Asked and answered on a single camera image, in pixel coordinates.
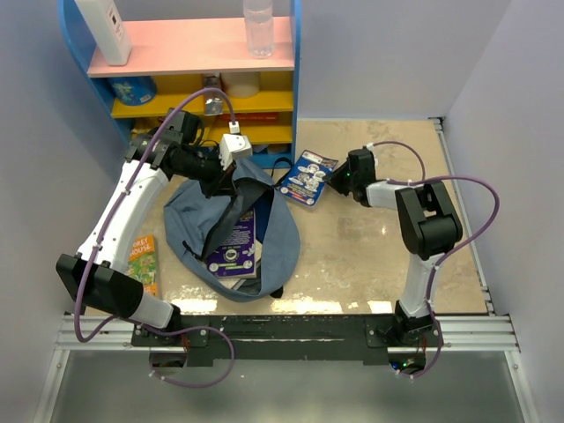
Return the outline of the purple cover book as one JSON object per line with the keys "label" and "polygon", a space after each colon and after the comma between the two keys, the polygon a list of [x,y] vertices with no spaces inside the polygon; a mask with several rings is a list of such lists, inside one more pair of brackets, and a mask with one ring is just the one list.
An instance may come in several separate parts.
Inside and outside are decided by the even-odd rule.
{"label": "purple cover book", "polygon": [[226,240],[206,259],[216,278],[253,278],[256,275],[256,217],[247,211]]}

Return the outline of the blue cartoon book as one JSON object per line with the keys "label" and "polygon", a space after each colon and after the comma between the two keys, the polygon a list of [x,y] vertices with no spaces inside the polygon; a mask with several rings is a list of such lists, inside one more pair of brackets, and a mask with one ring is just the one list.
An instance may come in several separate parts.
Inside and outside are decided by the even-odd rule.
{"label": "blue cartoon book", "polygon": [[338,160],[304,150],[282,179],[278,191],[297,203],[313,207],[323,193],[324,178],[331,175],[337,165]]}

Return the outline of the white coffee cover book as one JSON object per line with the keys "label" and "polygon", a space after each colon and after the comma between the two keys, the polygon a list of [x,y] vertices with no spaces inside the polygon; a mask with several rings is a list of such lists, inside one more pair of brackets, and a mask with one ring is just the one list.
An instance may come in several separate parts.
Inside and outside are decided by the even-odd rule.
{"label": "white coffee cover book", "polygon": [[248,280],[257,278],[261,267],[263,245],[255,241],[252,246],[232,246],[225,248],[219,278],[226,287],[237,289]]}

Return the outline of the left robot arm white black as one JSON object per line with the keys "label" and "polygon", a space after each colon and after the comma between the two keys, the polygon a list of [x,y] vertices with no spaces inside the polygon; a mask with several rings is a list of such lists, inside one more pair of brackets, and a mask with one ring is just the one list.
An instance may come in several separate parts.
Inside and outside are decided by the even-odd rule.
{"label": "left robot arm white black", "polygon": [[88,339],[80,327],[83,307],[150,326],[162,345],[174,345],[182,337],[182,324],[174,319],[179,310],[126,273],[137,231],[175,174],[194,180],[207,197],[227,193],[235,156],[249,152],[250,145],[232,119],[218,152],[206,155],[170,130],[178,114],[171,110],[161,127],[131,140],[115,191],[97,225],[75,254],[62,254],[56,262],[56,272],[75,302],[74,329],[81,342]]}

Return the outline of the blue fabric backpack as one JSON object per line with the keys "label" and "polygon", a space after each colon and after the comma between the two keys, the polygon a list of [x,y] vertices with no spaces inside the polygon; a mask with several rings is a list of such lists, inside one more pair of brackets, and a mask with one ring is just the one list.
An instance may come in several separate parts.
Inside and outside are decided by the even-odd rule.
{"label": "blue fabric backpack", "polygon": [[[276,183],[253,162],[240,160],[233,182],[234,196],[211,198],[202,194],[199,182],[184,182],[164,207],[167,243],[189,271],[230,301],[278,298],[299,259],[298,227]],[[250,210],[255,211],[256,240],[263,245],[259,276],[232,289],[213,276],[205,262]]]}

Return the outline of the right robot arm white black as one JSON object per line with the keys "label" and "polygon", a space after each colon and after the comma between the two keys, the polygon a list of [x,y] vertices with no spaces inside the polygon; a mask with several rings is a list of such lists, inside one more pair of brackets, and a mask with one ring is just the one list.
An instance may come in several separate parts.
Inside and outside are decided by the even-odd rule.
{"label": "right robot arm white black", "polygon": [[396,182],[376,178],[376,158],[366,147],[348,153],[323,180],[365,207],[397,212],[410,261],[404,290],[385,335],[411,346],[434,326],[435,278],[440,261],[461,241],[463,229],[443,182]]}

